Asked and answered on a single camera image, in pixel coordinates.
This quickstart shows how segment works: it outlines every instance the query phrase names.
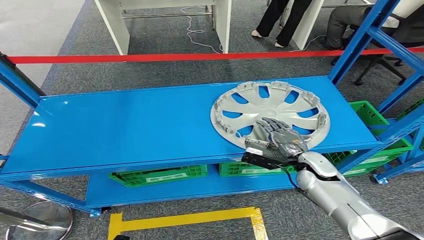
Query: chrome stand base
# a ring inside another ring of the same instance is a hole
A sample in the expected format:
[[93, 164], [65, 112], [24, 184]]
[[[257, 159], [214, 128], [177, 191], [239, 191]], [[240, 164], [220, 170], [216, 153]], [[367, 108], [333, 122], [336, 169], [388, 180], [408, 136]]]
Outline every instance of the chrome stand base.
[[71, 230], [73, 215], [69, 207], [51, 201], [36, 203], [22, 214], [50, 223], [58, 229], [30, 231], [21, 227], [11, 226], [7, 230], [6, 240], [62, 240]]

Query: white table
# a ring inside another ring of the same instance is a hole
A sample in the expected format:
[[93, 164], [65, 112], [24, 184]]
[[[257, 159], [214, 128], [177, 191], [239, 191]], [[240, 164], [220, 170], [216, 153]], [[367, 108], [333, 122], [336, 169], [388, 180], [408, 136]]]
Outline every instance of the white table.
[[94, 0], [120, 55], [128, 54], [130, 33], [122, 17], [124, 10], [186, 6], [212, 6], [216, 34], [224, 54], [228, 53], [232, 0]]
[[[363, 4], [347, 4], [349, 0], [343, 0], [344, 4], [341, 5], [323, 5], [324, 0], [312, 0], [308, 9], [303, 15], [302, 20], [297, 26], [293, 37], [291, 38], [300, 50], [304, 50], [308, 42], [309, 35], [311, 34], [312, 28], [314, 27], [315, 21], [317, 20], [318, 14], [322, 8], [337, 8], [339, 6], [372, 6], [373, 4], [367, 0], [362, 0]], [[289, 18], [290, 11], [292, 9], [294, 0], [290, 0], [287, 4], [287, 8], [283, 13], [282, 22], [285, 24]]]

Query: red barrier tape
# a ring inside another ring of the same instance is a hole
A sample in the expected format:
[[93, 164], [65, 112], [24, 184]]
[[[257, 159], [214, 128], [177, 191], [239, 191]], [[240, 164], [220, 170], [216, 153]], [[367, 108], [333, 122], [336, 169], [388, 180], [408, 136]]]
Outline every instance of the red barrier tape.
[[[424, 47], [409, 48], [413, 53], [424, 53]], [[15, 64], [87, 64], [119, 62], [176, 62], [205, 60], [276, 59], [305, 57], [334, 57], [343, 51], [278, 51], [244, 53], [187, 53], [187, 54], [140, 54], [140, 55], [78, 55], [78, 56], [9, 56]], [[387, 49], [366, 49], [361, 55], [390, 54]]]

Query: white cable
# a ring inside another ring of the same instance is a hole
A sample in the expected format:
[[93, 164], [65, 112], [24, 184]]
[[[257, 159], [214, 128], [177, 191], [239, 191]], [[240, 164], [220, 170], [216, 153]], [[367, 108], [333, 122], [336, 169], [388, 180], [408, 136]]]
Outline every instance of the white cable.
[[315, 40], [317, 40], [317, 39], [319, 39], [321, 37], [325, 37], [325, 35], [319, 35], [319, 36], [315, 37], [314, 39], [310, 40], [307, 43], [306, 47], [303, 50], [293, 50], [293, 51], [289, 51], [289, 53], [292, 53], [292, 52], [303, 52], [303, 51], [305, 51], [309, 47], [309, 44], [311, 44], [313, 41], [315, 41]]
[[[181, 11], [183, 14], [186, 14], [187, 12], [185, 12], [184, 10], [186, 10], [186, 9], [191, 9], [191, 8], [193, 8], [193, 7], [199, 7], [199, 8], [205, 9], [205, 8], [204, 8], [204, 7], [202, 7], [202, 6], [188, 6], [188, 7], [181, 8], [181, 9], [180, 9], [180, 11]], [[191, 34], [191, 33], [203, 34], [205, 31], [204, 31], [204, 30], [191, 30], [190, 28], [192, 27], [192, 17], [187, 16], [187, 18], [189, 19], [189, 21], [188, 21], [188, 27], [187, 27], [187, 33], [186, 33], [186, 35], [187, 35], [187, 37], [190, 39], [190, 42], [192, 42], [193, 44], [200, 45], [200, 46], [209, 47], [209, 48], [211, 48], [211, 49], [212, 49], [215, 53], [217, 53], [217, 54], [222, 54], [222, 52], [217, 52], [213, 46], [209, 46], [209, 45], [205, 45], [205, 44], [201, 44], [201, 43], [199, 43], [199, 42], [195, 42], [195, 41], [193, 41], [192, 36], [190, 36], [190, 34]], [[220, 45], [219, 45], [219, 50], [223, 51], [223, 49], [222, 49], [222, 44], [220, 44]]]

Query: gray carpet floor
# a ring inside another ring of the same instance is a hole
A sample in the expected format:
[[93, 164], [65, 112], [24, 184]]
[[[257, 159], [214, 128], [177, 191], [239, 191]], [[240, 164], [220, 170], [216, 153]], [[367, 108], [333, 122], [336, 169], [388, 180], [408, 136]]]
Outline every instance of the gray carpet floor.
[[[338, 3], [336, 0], [326, 4]], [[274, 37], [254, 39], [250, 31], [255, 28], [265, 11], [265, 1], [234, 0], [231, 18], [230, 52], [291, 51], [275, 49]], [[128, 11], [127, 14], [178, 13], [179, 8]], [[314, 26], [310, 39], [325, 34], [330, 9], [323, 9]], [[185, 36], [188, 20], [179, 18], [145, 18], [126, 20], [131, 39], [130, 54], [147, 53], [210, 53], [207, 47], [190, 43]], [[219, 46], [208, 17], [194, 17], [193, 29], [205, 33], [193, 33], [196, 42]], [[309, 50], [323, 49], [318, 39], [310, 44]], [[76, 19], [60, 55], [117, 54], [113, 41], [92, 0], [87, 0]], [[67, 94], [93, 91], [110, 91], [158, 86], [206, 84], [234, 81], [251, 81], [298, 76], [326, 75], [331, 57], [187, 61], [155, 63], [99, 63], [53, 65], [42, 84], [48, 94]], [[338, 86], [348, 101], [368, 100], [378, 105], [396, 87], [399, 79], [381, 66], [373, 68], [364, 78], [362, 86], [353, 85], [366, 62], [357, 62], [351, 74]], [[405, 75], [413, 71], [400, 67]], [[423, 97], [423, 85], [416, 87], [408, 96], [393, 107], [386, 117], [394, 117], [416, 100]], [[388, 185], [377, 185], [369, 175], [350, 178], [364, 198], [387, 217], [418, 232], [424, 232], [424, 195], [421, 192], [423, 173], [409, 173], [393, 178]], [[84, 197], [87, 177], [44, 179], [38, 183], [52, 187], [76, 198]], [[2, 206], [21, 211], [36, 202], [8, 189], [0, 190]], [[225, 210], [240, 207], [259, 207], [270, 240], [339, 240], [346, 239], [339, 228], [320, 209], [293, 190], [240, 194], [233, 196], [188, 199], [141, 205], [114, 207], [113, 212], [123, 212], [125, 220], [172, 216]], [[106, 239], [109, 215], [89, 218], [87, 214], [75, 212], [74, 228], [68, 239]], [[0, 227], [0, 235], [6, 227]], [[137, 240], [195, 240], [195, 239], [254, 239], [250, 221], [246, 219], [226, 220], [186, 226], [127, 232], [125, 235]]]

